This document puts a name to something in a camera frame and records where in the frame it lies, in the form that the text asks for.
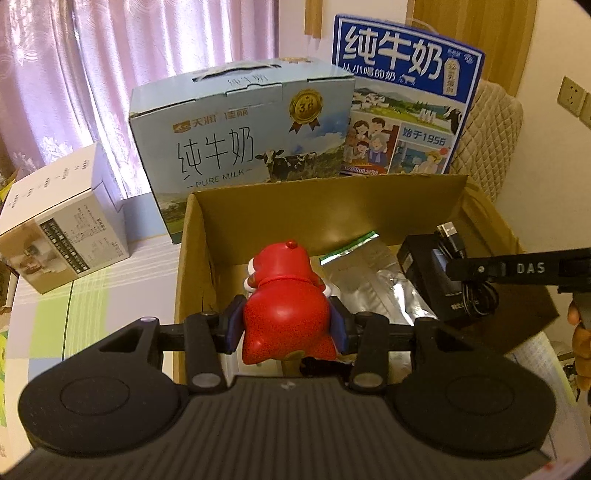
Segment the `person right hand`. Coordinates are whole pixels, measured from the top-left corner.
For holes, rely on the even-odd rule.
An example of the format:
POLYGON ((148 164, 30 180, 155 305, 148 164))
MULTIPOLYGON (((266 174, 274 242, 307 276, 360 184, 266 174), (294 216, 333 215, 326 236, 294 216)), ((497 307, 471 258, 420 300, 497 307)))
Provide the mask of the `person right hand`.
POLYGON ((572 337, 572 349, 575 354, 577 385, 582 391, 589 391, 591 384, 590 331, 585 329, 580 312, 572 301, 568 309, 568 322, 575 327, 572 337))

